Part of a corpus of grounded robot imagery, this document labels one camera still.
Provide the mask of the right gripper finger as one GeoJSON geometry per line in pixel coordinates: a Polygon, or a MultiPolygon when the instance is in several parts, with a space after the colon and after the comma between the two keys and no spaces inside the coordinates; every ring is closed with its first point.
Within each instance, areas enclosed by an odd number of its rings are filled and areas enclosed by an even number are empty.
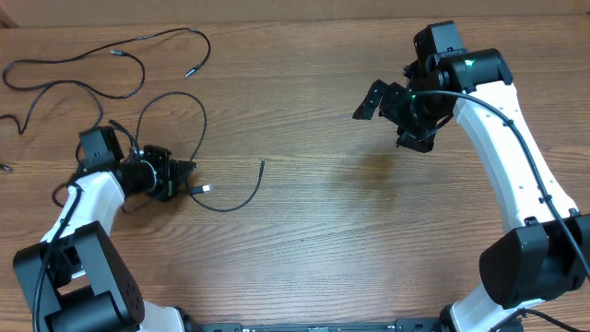
{"type": "Polygon", "coordinates": [[[385,82],[380,79],[375,80],[362,103],[353,113],[352,118],[355,120],[371,120],[387,89],[388,85],[385,82]]]}
{"type": "Polygon", "coordinates": [[[419,140],[418,138],[412,136],[409,132],[404,132],[403,134],[401,134],[395,142],[395,144],[398,148],[409,148],[420,153],[431,152],[434,147],[434,142],[432,138],[427,138],[426,140],[419,140]]]}

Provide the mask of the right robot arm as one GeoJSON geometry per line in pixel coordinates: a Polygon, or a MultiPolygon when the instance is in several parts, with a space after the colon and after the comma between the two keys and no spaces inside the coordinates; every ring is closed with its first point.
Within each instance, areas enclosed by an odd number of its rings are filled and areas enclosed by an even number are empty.
{"type": "Polygon", "coordinates": [[[479,285],[436,318],[399,318],[395,331],[519,331],[538,306],[589,278],[589,218],[556,181],[527,127],[513,75],[494,49],[469,51],[452,21],[414,37],[406,85],[372,83],[354,112],[397,127],[397,144],[430,152],[456,120],[471,139],[501,211],[503,236],[479,258],[479,285]]]}

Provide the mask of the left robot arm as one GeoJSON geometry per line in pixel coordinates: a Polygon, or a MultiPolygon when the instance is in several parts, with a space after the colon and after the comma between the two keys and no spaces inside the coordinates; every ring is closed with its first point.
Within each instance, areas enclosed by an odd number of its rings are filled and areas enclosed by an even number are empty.
{"type": "Polygon", "coordinates": [[[65,183],[68,197],[42,239],[18,251],[13,268],[36,331],[198,331],[180,307],[158,306],[141,291],[110,239],[127,197],[175,198],[195,169],[162,147],[135,149],[129,160],[111,126],[79,135],[83,160],[65,183]]]}

